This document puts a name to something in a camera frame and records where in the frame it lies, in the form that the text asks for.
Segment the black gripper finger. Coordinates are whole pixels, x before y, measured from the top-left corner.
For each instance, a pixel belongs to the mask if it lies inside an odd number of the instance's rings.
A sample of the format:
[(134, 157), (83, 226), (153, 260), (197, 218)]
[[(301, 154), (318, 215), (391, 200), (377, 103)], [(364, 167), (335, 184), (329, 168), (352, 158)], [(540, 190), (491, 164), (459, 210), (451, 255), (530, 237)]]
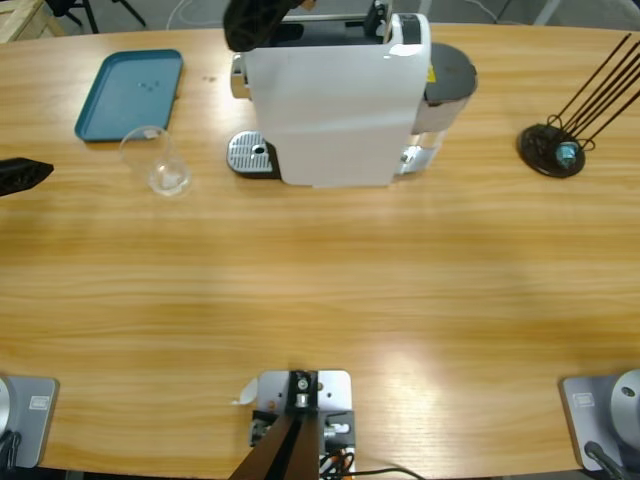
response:
[(34, 188), (53, 173), (53, 166), (29, 158), (3, 159), (1, 164), (2, 196)]
[(234, 52), (248, 52), (260, 46), (296, 8), (290, 0), (232, 0), (223, 15), (226, 43)]

